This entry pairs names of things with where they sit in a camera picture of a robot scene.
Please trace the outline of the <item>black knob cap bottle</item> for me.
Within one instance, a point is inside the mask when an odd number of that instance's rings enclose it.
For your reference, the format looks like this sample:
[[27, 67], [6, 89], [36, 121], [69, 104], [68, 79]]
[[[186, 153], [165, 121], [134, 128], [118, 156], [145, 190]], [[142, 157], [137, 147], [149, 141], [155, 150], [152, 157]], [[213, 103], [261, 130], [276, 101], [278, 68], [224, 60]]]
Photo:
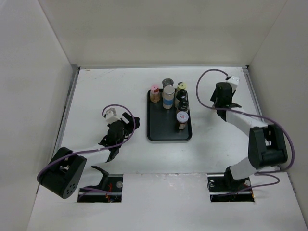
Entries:
[[177, 113], [178, 112], [188, 112], [189, 111], [189, 103], [186, 100], [179, 101], [177, 105]]

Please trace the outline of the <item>black cap spice bottle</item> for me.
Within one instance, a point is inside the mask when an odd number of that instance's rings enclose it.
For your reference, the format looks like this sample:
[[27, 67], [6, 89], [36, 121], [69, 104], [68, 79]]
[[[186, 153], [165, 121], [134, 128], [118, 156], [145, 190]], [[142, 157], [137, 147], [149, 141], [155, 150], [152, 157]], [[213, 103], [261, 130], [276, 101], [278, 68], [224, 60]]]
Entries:
[[185, 89], [180, 89], [179, 91], [177, 91], [176, 100], [177, 101], [187, 100], [187, 91]]

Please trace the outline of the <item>pink cap spice bottle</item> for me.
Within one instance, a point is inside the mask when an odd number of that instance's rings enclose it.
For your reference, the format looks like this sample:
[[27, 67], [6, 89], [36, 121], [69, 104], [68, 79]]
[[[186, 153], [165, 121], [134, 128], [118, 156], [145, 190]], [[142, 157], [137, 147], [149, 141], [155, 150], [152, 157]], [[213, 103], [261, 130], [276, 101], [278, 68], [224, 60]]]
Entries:
[[160, 101], [160, 89], [157, 84], [153, 84], [150, 89], [150, 101], [158, 103]]

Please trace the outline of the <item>silver lid blue label jar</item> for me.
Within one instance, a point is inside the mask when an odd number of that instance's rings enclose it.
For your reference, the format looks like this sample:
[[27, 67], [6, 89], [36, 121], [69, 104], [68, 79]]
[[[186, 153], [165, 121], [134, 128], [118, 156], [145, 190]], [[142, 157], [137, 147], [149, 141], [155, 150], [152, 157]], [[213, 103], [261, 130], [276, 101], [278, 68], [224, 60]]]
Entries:
[[163, 89], [163, 107], [165, 109], [171, 109], [173, 106], [174, 102], [174, 94], [175, 94], [175, 89], [173, 88], [172, 85], [167, 85]]

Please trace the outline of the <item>yellow cap spice bottle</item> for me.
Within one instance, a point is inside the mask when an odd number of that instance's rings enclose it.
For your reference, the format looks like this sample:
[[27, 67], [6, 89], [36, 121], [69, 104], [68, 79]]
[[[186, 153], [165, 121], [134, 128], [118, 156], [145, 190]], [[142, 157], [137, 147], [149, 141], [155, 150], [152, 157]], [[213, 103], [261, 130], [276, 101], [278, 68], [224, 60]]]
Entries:
[[186, 90], [186, 87], [187, 87], [186, 83], [180, 82], [177, 85], [177, 91], [179, 91], [179, 90]]

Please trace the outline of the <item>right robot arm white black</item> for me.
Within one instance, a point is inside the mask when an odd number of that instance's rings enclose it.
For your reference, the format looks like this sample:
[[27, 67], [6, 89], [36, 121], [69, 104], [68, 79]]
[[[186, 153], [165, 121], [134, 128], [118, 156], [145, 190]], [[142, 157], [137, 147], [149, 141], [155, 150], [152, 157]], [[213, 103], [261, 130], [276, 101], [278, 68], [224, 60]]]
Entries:
[[217, 115], [234, 125], [248, 137], [247, 157], [226, 168], [223, 185], [235, 190], [244, 180], [257, 171], [270, 166], [284, 164], [288, 160], [284, 134], [275, 124], [267, 124], [245, 115], [241, 106], [232, 102], [235, 87], [227, 82], [216, 84], [211, 97]]

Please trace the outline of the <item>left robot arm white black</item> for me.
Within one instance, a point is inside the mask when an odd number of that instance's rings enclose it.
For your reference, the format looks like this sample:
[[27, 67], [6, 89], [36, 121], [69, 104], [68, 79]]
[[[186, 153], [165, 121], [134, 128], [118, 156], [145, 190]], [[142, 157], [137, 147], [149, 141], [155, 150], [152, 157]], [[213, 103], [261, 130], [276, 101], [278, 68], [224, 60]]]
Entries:
[[119, 154], [123, 143], [139, 128], [139, 117], [126, 112], [122, 116], [119, 118], [114, 108], [103, 115], [108, 131], [97, 148], [77, 152], [67, 147], [60, 148], [49, 164], [39, 172], [38, 183], [63, 199], [70, 197], [76, 190], [87, 162], [83, 154], [102, 153], [103, 161], [110, 162]]

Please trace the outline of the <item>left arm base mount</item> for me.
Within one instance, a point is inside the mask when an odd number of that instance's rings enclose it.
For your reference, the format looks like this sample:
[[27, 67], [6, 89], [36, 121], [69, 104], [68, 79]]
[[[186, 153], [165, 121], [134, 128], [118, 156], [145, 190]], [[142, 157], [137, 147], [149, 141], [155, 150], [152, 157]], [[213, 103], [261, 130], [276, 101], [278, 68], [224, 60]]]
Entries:
[[123, 190], [123, 175], [109, 174], [98, 166], [91, 168], [99, 171], [102, 178], [97, 185], [80, 188], [78, 191], [78, 203], [121, 203]]

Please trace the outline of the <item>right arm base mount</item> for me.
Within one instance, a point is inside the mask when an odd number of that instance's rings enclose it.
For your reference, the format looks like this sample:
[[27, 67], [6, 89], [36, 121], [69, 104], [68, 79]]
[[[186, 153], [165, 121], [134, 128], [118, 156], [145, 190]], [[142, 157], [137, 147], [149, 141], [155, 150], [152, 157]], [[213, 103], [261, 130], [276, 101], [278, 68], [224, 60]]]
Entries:
[[208, 174], [211, 202], [254, 202], [250, 178], [234, 180], [230, 173]]

